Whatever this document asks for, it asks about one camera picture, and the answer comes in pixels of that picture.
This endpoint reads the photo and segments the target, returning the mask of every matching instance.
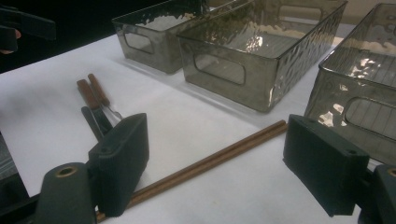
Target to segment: clear plastic tray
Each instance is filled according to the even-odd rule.
[[[396,165],[396,5],[379,4],[319,65],[305,115]]]
[[[185,30],[186,81],[268,112],[330,48],[346,3],[252,0]]]
[[[234,7],[236,2],[171,0],[115,18],[112,22],[126,58],[173,74],[182,67],[176,34],[207,20],[209,13],[215,16]]]

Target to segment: brown stick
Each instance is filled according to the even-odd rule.
[[[248,136],[237,143],[234,143],[223,150],[216,152],[172,175],[165,177],[143,189],[138,190],[132,195],[131,201],[127,208],[142,203],[143,201],[154,197],[174,186],[177,186],[201,173],[212,169],[256,146],[270,140],[273,137],[285,132],[288,128],[285,120],[278,121],[277,123]],[[97,220],[103,221],[106,217],[104,214],[98,213]]]

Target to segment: wooden handle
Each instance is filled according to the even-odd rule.
[[[284,133],[287,129],[288,125],[286,121],[280,120],[277,123],[274,123],[273,125],[257,133],[254,133],[219,152],[216,152],[172,175],[165,177],[164,179],[140,189],[133,194],[132,199],[127,205],[127,208],[142,203],[143,201],[150,199],[155,195],[158,195],[234,157],[237,157],[240,154],[258,146],[259,144]],[[103,213],[97,213],[96,218],[98,222],[101,222],[106,219],[106,216]]]
[[[107,99],[105,92],[102,90],[102,87],[100,86],[98,80],[93,74],[89,74],[88,78],[90,79],[90,82],[95,90],[96,96],[98,97],[98,100],[102,105],[104,106],[109,106],[110,101]]]
[[[82,79],[77,82],[79,91],[83,95],[85,102],[87,103],[88,107],[91,110],[100,108],[100,105],[98,101],[95,98],[95,95],[93,94],[93,91],[91,90],[90,85],[88,84],[87,80]]]

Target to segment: table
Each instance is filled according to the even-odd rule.
[[[352,28],[340,27],[338,34]],[[318,64],[267,114],[185,82],[182,70],[166,75],[124,59],[115,35],[4,73],[0,130],[31,196],[47,171],[86,162],[96,144],[76,84],[89,73],[124,117],[148,115],[150,159],[141,189],[289,114],[302,115]],[[327,216],[282,161],[284,140],[282,134],[105,223],[357,223],[358,207],[351,217]]]

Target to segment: dark background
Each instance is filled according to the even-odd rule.
[[[4,6],[56,23],[57,39],[24,35],[18,51],[0,54],[0,74],[115,34],[111,20],[165,0],[0,0]]]

